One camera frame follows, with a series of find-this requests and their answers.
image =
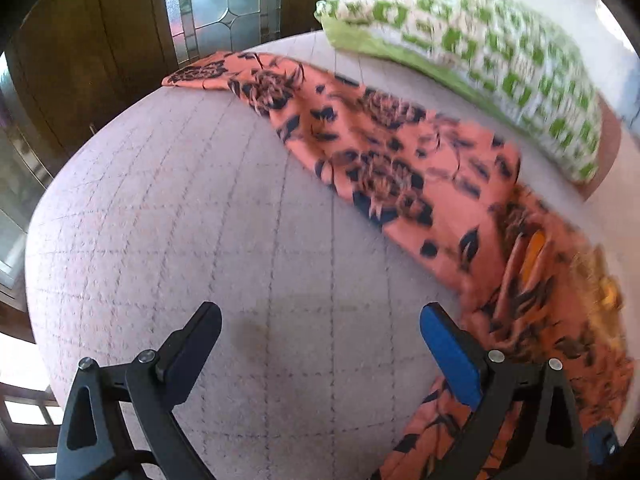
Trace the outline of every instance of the pillowcase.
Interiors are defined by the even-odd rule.
[[[575,42],[514,0],[321,0],[335,48],[416,68],[528,134],[574,182],[597,172],[602,118]]]

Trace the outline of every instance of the blue object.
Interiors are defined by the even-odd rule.
[[[420,313],[420,334],[456,399],[475,411],[482,399],[480,371],[467,357],[442,318],[429,305],[423,307]]]
[[[620,450],[620,443],[609,419],[591,426],[584,433],[584,447],[587,449],[590,462],[596,465],[602,465],[607,456]]]

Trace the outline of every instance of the silver bolt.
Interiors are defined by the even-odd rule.
[[[156,358],[155,350],[143,350],[138,354],[138,361],[141,363],[150,363]]]
[[[489,361],[492,363],[501,363],[504,361],[504,354],[499,350],[489,350]]]
[[[562,370],[562,361],[560,359],[552,357],[551,359],[549,359],[549,367],[552,370]]]
[[[94,365],[95,361],[90,357],[83,357],[78,361],[78,368],[81,370],[88,370]]]

